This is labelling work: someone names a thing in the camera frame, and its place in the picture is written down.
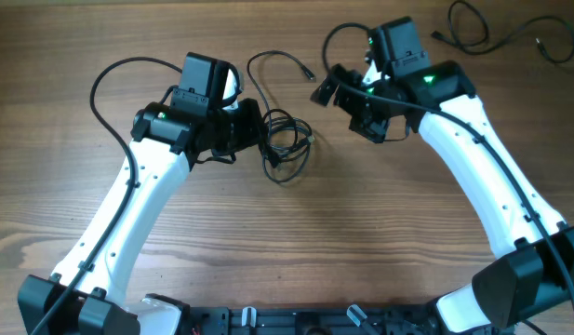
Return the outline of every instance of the wooden surface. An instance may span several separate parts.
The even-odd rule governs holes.
[[[574,1],[474,2],[492,40],[550,12],[574,23]],[[181,65],[185,53],[244,70],[266,49],[291,52],[318,77],[320,47],[345,21],[376,26],[411,15],[432,62],[458,61],[476,85],[501,140],[530,181],[574,223],[574,61],[555,67],[545,23],[510,46],[468,57],[429,37],[445,34],[448,1],[214,2],[182,5],[0,8],[0,334],[23,332],[16,295],[28,274],[46,276],[86,229],[123,153],[91,114],[88,92],[107,65],[152,56]],[[462,19],[462,36],[477,37]],[[346,32],[332,62],[363,71],[364,36]],[[268,181],[251,148],[234,166],[196,167],[168,202],[130,281],[127,300],[148,292],[191,305],[263,306],[427,302],[464,285],[493,261],[461,188],[422,141],[374,145],[348,130],[349,117],[321,108],[289,60],[253,66],[276,102],[317,134],[302,177]],[[129,141],[133,115],[178,76],[129,64],[106,77],[97,104]],[[244,97],[258,99],[246,83]],[[393,136],[402,133],[394,122]],[[535,321],[572,334],[568,303]],[[521,326],[521,333],[528,333]]]

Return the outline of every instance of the cable tip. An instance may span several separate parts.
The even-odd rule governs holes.
[[[307,77],[307,79],[309,79],[309,81],[315,82],[315,74],[312,72],[312,70],[310,70],[307,66],[301,66],[301,69],[303,70],[303,73],[305,74],[305,76]]]

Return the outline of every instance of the wood grain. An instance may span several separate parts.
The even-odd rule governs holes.
[[[474,1],[492,40],[553,12],[574,22],[574,1]],[[574,61],[545,62],[567,37],[542,24],[508,47],[468,57],[429,38],[446,31],[448,1],[212,2],[0,8],[0,334],[23,332],[16,295],[28,274],[48,275],[86,229],[123,153],[90,113],[102,69],[131,56],[182,64],[195,51],[245,69],[283,49],[322,77],[320,47],[345,21],[376,26],[411,15],[433,62],[458,61],[476,85],[502,141],[530,181],[574,223]],[[461,19],[462,36],[478,27]],[[364,69],[364,38],[343,32],[330,59]],[[317,134],[304,174],[268,181],[252,148],[234,166],[197,167],[168,202],[136,263],[128,300],[145,293],[192,305],[263,306],[426,302],[467,283],[493,257],[474,210],[419,136],[373,145],[350,132],[346,113],[309,102],[315,85],[289,60],[253,66],[273,105]],[[129,140],[135,112],[178,81],[151,64],[106,77],[97,104]],[[258,98],[251,83],[245,97]],[[393,136],[402,133],[395,122]],[[574,332],[569,304],[535,321]],[[528,331],[519,329],[520,333]]]

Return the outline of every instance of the wooden table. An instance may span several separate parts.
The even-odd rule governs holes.
[[[497,41],[550,12],[574,23],[574,1],[473,1]],[[88,106],[93,80],[131,56],[181,65],[194,51],[244,70],[249,57],[282,49],[325,75],[320,47],[345,21],[377,26],[410,15],[432,62],[458,61],[530,181],[574,223],[574,60],[556,67],[537,52],[567,51],[567,35],[543,23],[501,50],[470,57],[429,37],[447,34],[448,1],[282,1],[0,8],[0,334],[23,332],[17,291],[47,276],[86,229],[123,153]],[[462,16],[462,36],[480,31]],[[332,62],[363,71],[359,32],[343,32]],[[308,121],[317,141],[304,174],[268,181],[256,148],[233,166],[196,167],[168,202],[130,281],[127,300],[148,292],[191,305],[346,306],[427,302],[493,261],[473,208],[442,160],[420,138],[372,144],[348,130],[337,108],[309,102],[290,60],[253,66],[273,105]],[[97,104],[129,141],[133,115],[178,82],[153,64],[129,64],[104,79]],[[246,83],[244,97],[259,96]],[[393,136],[402,134],[402,120]],[[535,318],[572,334],[569,303]],[[529,333],[524,326],[520,333]]]

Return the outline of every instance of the white arm segment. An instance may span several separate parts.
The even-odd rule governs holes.
[[[547,233],[557,233],[557,224],[564,219],[535,191],[503,147],[487,120],[481,100],[477,97],[469,99],[464,95],[448,100],[440,107],[485,136],[541,215]],[[521,237],[529,243],[542,238],[532,221],[525,218],[527,212],[512,184],[483,145],[473,142],[472,135],[451,121],[430,113],[421,120],[419,133],[444,159],[471,201],[496,258],[515,251],[514,241]],[[454,332],[490,323],[479,308],[470,284],[442,297],[437,302],[437,308],[448,329]]]
[[[106,300],[120,306],[124,303],[127,282],[146,237],[165,203],[187,179],[190,171],[185,154],[171,153],[168,144],[143,139],[132,141],[129,148],[137,162],[140,186],[134,189],[126,211],[94,260],[93,271],[87,272],[76,287],[88,294],[94,288],[104,288],[107,290]],[[86,259],[117,211],[127,189],[127,168],[126,159],[92,222],[53,270],[54,274],[61,275],[62,285],[67,286],[72,281],[80,261]]]

